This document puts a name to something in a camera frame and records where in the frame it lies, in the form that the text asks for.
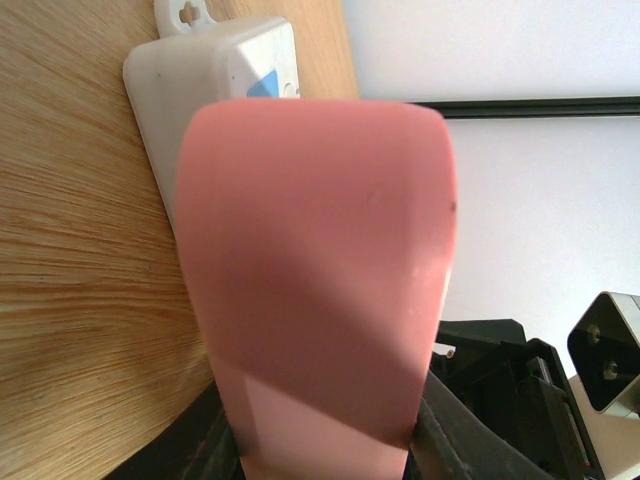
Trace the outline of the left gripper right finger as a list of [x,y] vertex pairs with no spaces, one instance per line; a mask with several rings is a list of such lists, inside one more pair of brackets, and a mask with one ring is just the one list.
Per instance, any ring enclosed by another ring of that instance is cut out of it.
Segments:
[[487,428],[433,374],[423,389],[407,459],[409,479],[548,479]]

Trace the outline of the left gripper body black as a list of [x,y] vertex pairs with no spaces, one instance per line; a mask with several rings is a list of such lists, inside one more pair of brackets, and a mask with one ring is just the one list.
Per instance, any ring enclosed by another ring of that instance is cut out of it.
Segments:
[[513,319],[443,321],[434,374],[489,430],[554,479],[604,476],[557,351]]

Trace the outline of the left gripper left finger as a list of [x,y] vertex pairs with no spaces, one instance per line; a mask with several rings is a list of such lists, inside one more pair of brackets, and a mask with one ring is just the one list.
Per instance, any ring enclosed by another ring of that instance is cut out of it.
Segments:
[[108,479],[238,479],[240,459],[214,384]]

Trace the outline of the pink triangular socket adapter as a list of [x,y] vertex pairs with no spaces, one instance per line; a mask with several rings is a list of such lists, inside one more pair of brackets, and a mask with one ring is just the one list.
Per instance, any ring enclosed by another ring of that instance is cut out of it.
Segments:
[[398,479],[453,263],[435,111],[237,99],[177,168],[180,266],[250,479]]

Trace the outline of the white power strip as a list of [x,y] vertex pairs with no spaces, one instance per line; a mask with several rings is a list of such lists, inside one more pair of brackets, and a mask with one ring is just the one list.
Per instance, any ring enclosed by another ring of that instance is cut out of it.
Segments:
[[202,107],[300,95],[294,30],[281,16],[214,20],[203,1],[153,4],[158,39],[134,47],[123,81],[159,193],[174,216],[184,133]]

